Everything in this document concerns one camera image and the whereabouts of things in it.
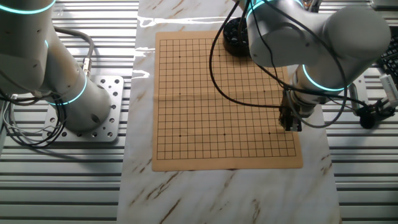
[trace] robotic arm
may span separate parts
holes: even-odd
[[[55,0],[0,0],[0,89],[5,94],[55,93],[67,108],[66,128],[87,131],[111,110],[104,88],[94,84],[58,38],[51,21]],[[51,97],[46,98],[54,106]]]
[[[306,11],[300,0],[273,0],[267,4],[263,0],[252,0],[246,14],[252,59],[258,65],[272,67],[271,53],[263,38],[272,51],[276,67],[299,65],[289,80],[298,89],[337,95],[344,90],[344,84],[338,66],[326,48],[268,4],[308,27],[332,49],[348,85],[388,48],[389,26],[373,10],[346,7],[329,15]],[[243,1],[240,6],[245,5],[246,1]],[[317,104],[330,101],[328,97],[297,91],[287,94],[290,96],[284,96],[282,104],[291,105],[286,99],[290,98],[303,118],[309,117]],[[288,131],[300,130],[300,122],[291,110],[281,110],[280,123]]]

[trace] metal base plate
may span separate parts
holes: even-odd
[[[93,83],[101,85],[106,91],[108,91],[111,96],[111,112],[104,123],[98,128],[80,133],[75,133],[65,128],[63,133],[59,135],[55,142],[113,142],[117,140],[124,80],[122,77],[114,75],[93,75],[90,79]],[[52,106],[49,106],[44,126],[54,126],[54,118],[57,118],[57,112],[52,108]],[[43,132],[43,139],[46,137],[47,132]]]

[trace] white marble slab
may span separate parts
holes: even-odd
[[[324,129],[304,127],[302,169],[152,172],[155,33],[217,30],[230,0],[146,0],[139,5],[118,223],[339,223]],[[235,16],[240,16],[240,9]],[[310,118],[322,123],[320,108]]]

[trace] robot end effector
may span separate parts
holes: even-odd
[[[269,3],[304,24],[332,49],[348,85],[388,48],[391,36],[389,26],[372,10],[346,7],[329,15],[308,12],[299,0]],[[257,64],[265,67],[272,67],[272,63],[276,67],[299,65],[289,81],[297,89],[329,95],[337,95],[345,89],[333,57],[310,33],[264,4],[263,0],[254,1],[253,6],[256,18],[249,7],[246,20],[250,53]],[[271,49],[273,61],[261,39]],[[301,117],[307,118],[317,104],[330,100],[325,96],[286,91],[282,106],[293,106]],[[280,109],[280,123],[287,131],[301,129],[300,121],[292,110]]]

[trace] cable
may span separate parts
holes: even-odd
[[[253,10],[253,3],[251,2],[251,0],[248,0],[248,3],[250,3],[251,8],[252,8],[252,10]],[[259,34],[261,40],[262,40],[262,43],[267,47],[267,49],[268,49],[268,51],[269,51],[269,55],[270,55],[270,58],[271,58],[271,64],[272,64],[272,66],[274,67],[276,79],[279,80],[278,72],[277,72],[276,66],[275,66],[275,64],[274,64],[274,56],[273,56],[273,54],[272,54],[272,50],[271,50],[271,48],[269,47],[269,45],[267,44],[267,42],[262,38],[262,35],[261,35],[261,32],[260,32],[260,28],[259,28],[259,24],[258,24],[257,18],[256,18],[256,13],[254,12],[254,10],[253,10],[253,18],[254,18],[254,21],[255,21],[255,23],[256,23],[257,31],[258,31],[258,34]]]
[[[57,26],[54,26],[54,29],[56,32],[78,36],[78,37],[81,37],[83,40],[87,41],[90,46],[88,48],[88,53],[87,53],[86,57],[91,59],[91,56],[93,55],[93,52],[94,52],[94,42],[93,42],[93,39],[89,35],[87,35],[83,32],[77,31],[77,30],[65,29],[65,28],[61,28],[61,27],[57,27]]]
[[[11,130],[6,128],[6,131],[8,133],[8,135],[18,144],[22,145],[22,146],[27,146],[30,148],[34,148],[34,149],[42,149],[44,147],[47,147],[49,145],[51,145],[58,137],[59,135],[62,133],[63,129],[65,128],[66,125],[66,118],[67,118],[67,113],[65,110],[65,107],[62,105],[62,100],[56,100],[55,101],[55,106],[56,106],[56,110],[57,110],[57,114],[58,114],[58,118],[57,118],[57,123],[56,123],[56,127],[55,129],[47,136],[47,138],[45,138],[42,141],[38,141],[35,143],[28,143],[25,142],[20,135],[23,136],[23,134],[21,134],[19,131],[17,131],[17,129],[15,129],[13,126],[11,126]],[[9,109],[4,111],[4,113],[7,113],[8,115],[8,119],[10,124],[12,124],[12,107],[13,105],[10,105]]]
[[[246,5],[244,6],[243,12],[242,12],[242,16],[241,19],[239,20],[239,25],[238,25],[238,41],[240,45],[243,45],[243,40],[242,40],[242,26],[243,26],[243,20],[246,17],[246,13],[248,11],[249,8],[249,1],[246,1]]]
[[[220,29],[218,30],[216,37],[214,38],[214,41],[211,45],[211,49],[210,49],[210,55],[209,55],[209,71],[210,71],[210,77],[211,77],[211,81],[213,82],[215,88],[217,89],[217,91],[223,96],[225,97],[227,100],[232,101],[234,103],[237,103],[239,105],[244,105],[244,106],[253,106],[253,107],[260,107],[260,108],[281,108],[284,106],[276,106],[276,105],[254,105],[251,103],[245,103],[245,102],[241,102],[235,99],[232,99],[231,97],[229,97],[228,95],[226,95],[217,85],[217,82],[214,78],[214,74],[213,74],[213,66],[212,66],[212,61],[213,61],[213,53],[214,53],[214,49],[218,40],[218,37],[220,36],[221,32],[224,29],[225,24],[228,22],[229,18],[232,16],[232,14],[234,13],[235,9],[239,6],[239,1],[236,1],[234,7],[232,8],[232,10],[229,12],[228,16],[226,17],[224,23],[221,25]]]
[[[334,103],[336,103],[337,105],[341,105],[341,103],[339,103],[339,102],[337,102],[337,101],[335,101],[334,99],[332,99],[332,98],[330,98],[330,97],[328,97],[329,98],[329,100],[330,101],[332,101],[332,102],[334,102]],[[354,108],[352,108],[352,107],[350,107],[350,106],[345,106],[346,108],[349,108],[349,109],[351,109],[351,110],[353,110],[353,111],[355,111],[355,109]]]

